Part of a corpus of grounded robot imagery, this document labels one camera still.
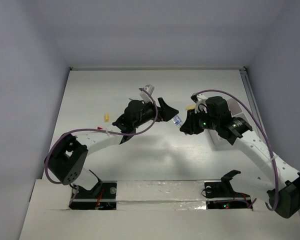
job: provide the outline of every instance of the mounting screw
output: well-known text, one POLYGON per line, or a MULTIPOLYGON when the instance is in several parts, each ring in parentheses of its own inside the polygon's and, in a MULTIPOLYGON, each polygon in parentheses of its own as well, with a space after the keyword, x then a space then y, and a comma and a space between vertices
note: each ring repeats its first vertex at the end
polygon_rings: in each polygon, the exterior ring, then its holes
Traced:
POLYGON ((117 189, 114 186, 110 188, 111 194, 116 194, 116 192, 117 192, 117 189))
POLYGON ((205 187, 205 192, 207 193, 207 194, 210 194, 210 193, 212 193, 212 188, 211 188, 211 186, 206 186, 205 187))

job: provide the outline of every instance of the yellow block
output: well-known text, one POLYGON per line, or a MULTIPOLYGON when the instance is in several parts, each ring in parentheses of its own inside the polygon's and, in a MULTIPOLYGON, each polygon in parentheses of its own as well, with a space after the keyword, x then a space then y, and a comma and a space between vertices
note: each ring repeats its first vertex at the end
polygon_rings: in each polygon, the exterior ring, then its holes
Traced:
POLYGON ((196 107, 196 105, 193 104, 193 105, 187 106, 185 110, 188 111, 188 110, 191 110, 191 109, 195 109, 195 107, 196 107))
POLYGON ((108 113, 106 113, 105 115, 104 115, 104 121, 107 123, 107 122, 109 122, 109 114, 108 113))

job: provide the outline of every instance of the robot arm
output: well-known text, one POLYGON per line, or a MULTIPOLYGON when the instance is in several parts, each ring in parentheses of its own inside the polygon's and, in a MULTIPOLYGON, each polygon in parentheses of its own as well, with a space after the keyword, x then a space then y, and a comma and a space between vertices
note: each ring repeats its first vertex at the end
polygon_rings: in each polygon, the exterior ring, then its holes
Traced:
MULTIPOLYGON (((154 87, 147 85, 143 90, 151 95, 154 87)), ((168 122, 179 113, 161 97, 158 98, 160 107, 156 107, 147 94, 141 92, 140 96, 143 100, 131 100, 124 113, 106 131, 87 130, 83 134, 61 137, 51 152, 47 166, 63 185, 75 184, 80 192, 97 196, 102 181, 92 171, 84 169, 86 157, 106 147, 127 142, 139 126, 154 121, 156 116, 157 122, 168 122)))
MULTIPOLYGON (((275 175, 268 147, 252 127, 240 117, 232 117, 227 101, 220 96, 197 98, 195 109, 187 111, 187 118, 180 131, 186 134, 199 134, 205 129, 215 130, 236 149, 243 152, 267 176, 268 179, 253 179, 240 171, 232 170, 221 178, 218 186, 210 189, 214 192, 246 193, 255 196, 273 207, 275 203, 275 175)), ((275 211, 284 218, 291 217, 300 209, 300 172, 274 154, 278 172, 279 202, 275 211)))

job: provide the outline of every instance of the cable tie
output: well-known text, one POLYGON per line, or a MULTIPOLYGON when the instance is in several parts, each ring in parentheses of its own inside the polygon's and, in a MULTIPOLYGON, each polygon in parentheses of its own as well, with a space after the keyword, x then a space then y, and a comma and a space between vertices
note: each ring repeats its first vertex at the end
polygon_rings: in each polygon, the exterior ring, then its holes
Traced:
POLYGON ((109 133, 109 131, 108 131, 108 128, 105 127, 104 130, 105 130, 105 133, 107 134, 107 136, 110 137, 110 133, 109 133))
POLYGON ((277 157, 278 157, 278 155, 274 155, 272 158, 270 158, 271 162, 272 162, 273 160, 275 160, 277 157))

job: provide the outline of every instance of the white table surface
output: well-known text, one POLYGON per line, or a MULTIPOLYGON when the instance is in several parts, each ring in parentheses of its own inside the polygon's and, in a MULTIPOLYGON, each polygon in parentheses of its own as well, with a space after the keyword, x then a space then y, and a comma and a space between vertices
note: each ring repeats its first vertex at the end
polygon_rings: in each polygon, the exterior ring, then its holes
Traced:
MULTIPOLYGON (((155 87, 152 96, 178 109, 183 120, 185 108, 193 104, 190 96, 201 90, 224 90, 249 105, 238 70, 71 71, 52 143, 72 129, 106 127, 104 114, 115 121, 128 98, 139 99, 138 88, 147 84, 155 87)), ((252 119, 248 120, 255 128, 252 119)), ((243 153, 216 148, 207 132, 186 136, 172 122, 156 123, 125 144, 98 151, 84 166, 104 181, 213 180, 233 169, 265 178, 243 153)), ((50 184, 43 176, 34 187, 20 239, 300 239, 298 213, 283 219, 260 201, 254 211, 64 210, 70 191, 50 184), (47 201, 53 209, 47 207, 47 201)))

